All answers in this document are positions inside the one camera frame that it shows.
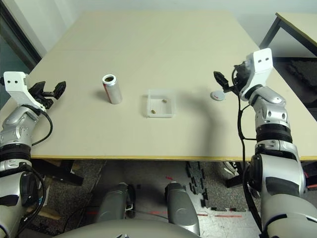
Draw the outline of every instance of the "black cable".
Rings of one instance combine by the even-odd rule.
[[[45,141],[45,140],[51,135],[51,133],[52,133],[52,131],[53,131],[53,122],[52,122],[50,116],[49,116],[46,112],[44,112],[44,111],[42,111],[42,110],[39,110],[39,109],[36,109],[36,108],[34,108],[34,107],[30,106],[30,105],[22,105],[22,106],[31,109],[31,110],[34,111],[35,113],[43,114],[43,115],[46,117],[46,119],[49,121],[49,123],[50,123],[50,130],[49,130],[48,134],[47,134],[43,139],[41,139],[41,140],[39,140],[39,141],[37,141],[37,142],[32,143],[32,146],[37,145],[37,144],[41,143],[42,141]]]
[[[248,188],[248,182],[247,182],[247,174],[248,173],[247,173],[247,171],[249,170],[249,168],[250,168],[250,165],[248,165],[246,167],[246,169],[243,171],[243,175],[242,175],[242,185],[243,185],[244,196],[246,197],[248,208],[249,208],[255,222],[257,223],[260,231],[262,232],[261,218],[259,216],[257,207],[255,206],[252,195],[251,195],[249,188]]]
[[[80,208],[78,208],[78,209],[76,209],[72,214],[70,214],[69,215],[69,217],[67,218],[67,220],[66,220],[66,222],[65,222],[65,224],[64,224],[64,227],[63,227],[63,233],[65,232],[65,230],[66,230],[66,227],[67,227],[67,224],[68,224],[68,222],[69,222],[69,220],[70,220],[70,218],[72,217],[72,216],[74,216],[78,211],[80,211],[80,210],[83,210],[83,209],[85,209],[85,208],[89,208],[89,207],[99,207],[99,206],[85,206],[85,207],[80,207]]]
[[[236,69],[234,68],[234,70],[232,71],[232,74],[231,74],[231,80],[232,80],[233,85],[235,85],[235,87],[236,87],[236,91],[238,92],[239,90],[238,90],[237,84],[236,84],[236,82],[234,80],[234,72],[235,71],[236,71]],[[240,102],[239,93],[237,94],[237,97],[238,97],[238,107],[239,107],[239,109],[238,109],[238,119],[237,119],[237,128],[238,128],[238,135],[239,135],[239,138],[240,138],[240,141],[241,141],[241,144],[242,144],[242,164],[243,164],[243,166],[242,166],[242,170],[243,170],[242,185],[243,185],[243,192],[244,192],[244,196],[246,198],[247,204],[248,204],[248,208],[249,208],[249,210],[250,210],[255,222],[257,223],[260,231],[262,232],[261,218],[259,216],[257,207],[255,206],[255,203],[254,203],[254,200],[252,198],[252,195],[250,194],[250,191],[249,191],[249,188],[248,188],[248,180],[246,179],[246,176],[248,174],[247,172],[249,170],[250,165],[248,165],[246,167],[246,153],[245,153],[244,140],[256,140],[256,139],[246,138],[243,135],[242,127],[241,127],[241,118],[242,118],[243,111],[247,107],[249,107],[250,105],[247,105],[243,109],[241,109],[241,102]]]
[[[64,224],[64,227],[63,227],[63,233],[65,233],[65,230],[66,230],[66,227],[67,227],[67,224],[68,224],[70,218],[71,218],[72,216],[74,216],[78,211],[83,210],[83,209],[85,209],[85,208],[89,208],[89,207],[99,207],[99,206],[85,206],[85,207],[80,207],[80,208],[76,209],[76,210],[75,210],[72,214],[70,214],[70,216],[67,218],[67,220],[66,220],[66,222],[65,222],[65,224]],[[167,217],[160,216],[160,215],[157,215],[157,214],[152,214],[152,213],[150,213],[150,212],[143,212],[143,211],[139,211],[139,210],[129,210],[129,211],[131,211],[131,212],[137,212],[137,213],[142,213],[142,214],[146,214],[146,215],[157,216],[157,217],[161,217],[161,218],[164,218],[164,219],[168,219]]]
[[[32,146],[37,145],[37,144],[41,143],[42,141],[45,141],[51,135],[51,133],[53,131],[53,122],[52,122],[50,116],[46,112],[44,112],[42,110],[41,110],[41,114],[43,114],[46,117],[46,119],[49,121],[49,123],[50,123],[50,131],[48,132],[48,134],[43,139],[32,143]]]
[[[43,207],[45,199],[46,199],[46,186],[45,186],[45,183],[44,183],[41,175],[34,168],[32,168],[32,167],[30,167],[30,168],[31,168],[32,173],[39,179],[39,181],[40,181],[40,183],[42,185],[43,197],[42,197],[41,203],[34,210],[34,212],[31,215],[29,215],[29,217],[27,218],[26,222],[18,230],[16,236],[19,236],[19,234],[34,220],[34,218],[37,216],[37,214],[40,212],[41,208]]]

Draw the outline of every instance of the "silver robot arm segment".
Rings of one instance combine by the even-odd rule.
[[[62,82],[54,92],[43,92],[45,82],[40,82],[28,89],[26,76],[23,72],[5,72],[0,80],[18,104],[0,131],[0,237],[6,238],[17,235],[27,207],[39,200],[39,175],[31,163],[31,137],[40,114],[53,104],[46,97],[58,99],[66,87]],[[23,225],[28,219],[30,216],[24,217]]]
[[[235,65],[234,86],[214,72],[224,92],[233,91],[256,113],[255,155],[246,171],[249,185],[261,194],[261,237],[316,237],[317,209],[301,198],[305,177],[292,143],[285,99],[265,86],[273,68],[270,49],[252,53]]]

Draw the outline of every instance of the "beige tabletop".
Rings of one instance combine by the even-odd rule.
[[[317,14],[277,12],[276,16],[317,46]]]
[[[241,160],[237,97],[210,98],[221,87],[213,71],[230,78],[233,65],[257,45],[235,18],[223,11],[101,11],[82,15],[31,73],[52,90],[65,80],[64,95],[48,110],[54,130],[32,148],[33,158]],[[106,100],[102,77],[117,76],[122,103]],[[317,123],[274,70],[268,86],[287,100],[292,136],[303,160],[317,160]],[[147,118],[148,89],[177,92],[176,115]],[[14,109],[9,100],[1,120]],[[242,119],[255,137],[255,115]],[[45,118],[34,141],[49,130]],[[246,155],[254,153],[247,141]]]

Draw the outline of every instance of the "clear plastic container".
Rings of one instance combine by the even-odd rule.
[[[172,90],[150,89],[147,115],[150,118],[171,118],[175,115],[176,97]]]

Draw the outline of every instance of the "wall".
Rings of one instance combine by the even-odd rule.
[[[16,7],[23,12],[26,22],[30,25],[25,31],[27,33],[30,31],[30,35],[38,38],[37,41],[32,39],[32,42],[39,45],[38,48],[42,45],[44,51],[42,50],[41,54],[51,49],[63,32],[86,10],[228,10],[234,14],[257,44],[261,42],[274,21],[275,12],[317,13],[316,0],[4,0],[4,2],[8,5],[9,2],[17,4],[10,9],[13,13],[19,12]],[[21,19],[17,20],[21,25],[23,24]],[[270,47],[275,56],[314,56],[282,29],[277,33]]]

